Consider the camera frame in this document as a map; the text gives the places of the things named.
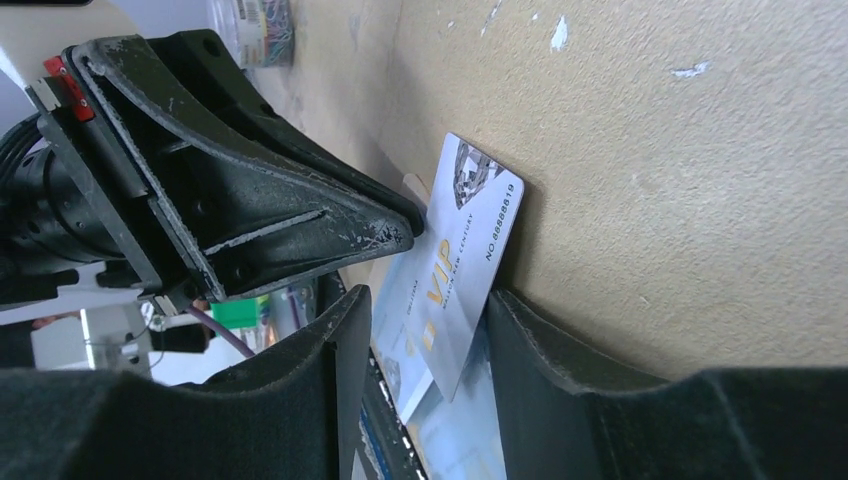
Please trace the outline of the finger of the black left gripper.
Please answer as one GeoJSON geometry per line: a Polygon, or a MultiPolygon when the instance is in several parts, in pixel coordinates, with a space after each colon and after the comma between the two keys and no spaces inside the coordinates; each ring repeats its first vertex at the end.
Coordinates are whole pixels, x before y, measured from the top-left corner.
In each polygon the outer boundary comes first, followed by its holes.
{"type": "Polygon", "coordinates": [[[342,162],[278,115],[214,31],[180,31],[147,43],[205,108],[239,134],[399,213],[409,221],[415,237],[423,233],[425,222],[411,200],[342,162]]]}

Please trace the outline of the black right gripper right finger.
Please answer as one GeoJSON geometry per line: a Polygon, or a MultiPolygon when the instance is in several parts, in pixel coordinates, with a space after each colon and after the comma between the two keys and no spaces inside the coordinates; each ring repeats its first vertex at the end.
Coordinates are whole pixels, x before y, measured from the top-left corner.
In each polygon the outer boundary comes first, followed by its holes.
{"type": "Polygon", "coordinates": [[[669,381],[599,352],[514,294],[487,301],[511,479],[843,479],[843,367],[711,368],[669,381]]]}

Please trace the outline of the beige card holder wallet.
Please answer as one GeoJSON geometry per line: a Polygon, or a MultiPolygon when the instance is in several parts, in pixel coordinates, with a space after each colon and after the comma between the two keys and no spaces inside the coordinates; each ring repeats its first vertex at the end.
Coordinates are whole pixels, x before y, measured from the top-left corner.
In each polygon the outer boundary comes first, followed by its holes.
{"type": "Polygon", "coordinates": [[[396,256],[374,308],[372,345],[389,397],[431,479],[503,479],[488,338],[483,320],[464,306],[481,304],[487,282],[458,281],[440,263],[440,245],[451,259],[474,241],[465,216],[441,182],[428,197],[425,233],[396,256]]]}

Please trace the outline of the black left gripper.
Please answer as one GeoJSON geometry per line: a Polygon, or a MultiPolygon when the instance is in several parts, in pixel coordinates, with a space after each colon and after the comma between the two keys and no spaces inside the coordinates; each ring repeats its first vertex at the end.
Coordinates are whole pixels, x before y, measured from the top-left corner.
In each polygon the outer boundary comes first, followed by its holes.
{"type": "Polygon", "coordinates": [[[138,35],[66,56],[5,56],[28,94],[58,98],[1,141],[1,307],[56,299],[78,269],[166,296],[257,296],[409,250],[399,213],[251,141],[192,95],[138,35]]]}

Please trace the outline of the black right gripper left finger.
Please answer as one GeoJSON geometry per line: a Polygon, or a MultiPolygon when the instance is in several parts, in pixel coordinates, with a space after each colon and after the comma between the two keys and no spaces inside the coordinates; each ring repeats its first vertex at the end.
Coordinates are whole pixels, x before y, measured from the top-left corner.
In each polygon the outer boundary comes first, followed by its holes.
{"type": "Polygon", "coordinates": [[[371,293],[202,384],[127,371],[5,370],[5,479],[346,479],[368,364],[371,293]]]}

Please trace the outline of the silver VIP credit card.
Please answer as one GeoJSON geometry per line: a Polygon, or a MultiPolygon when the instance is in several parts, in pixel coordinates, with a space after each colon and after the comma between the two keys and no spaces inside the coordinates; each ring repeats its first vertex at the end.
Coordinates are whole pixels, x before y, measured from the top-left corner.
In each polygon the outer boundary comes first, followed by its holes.
{"type": "Polygon", "coordinates": [[[372,320],[372,347],[401,422],[405,426],[422,427],[438,407],[440,396],[402,319],[403,294],[394,287],[398,263],[396,257],[385,262],[386,275],[377,294],[372,320]]]}

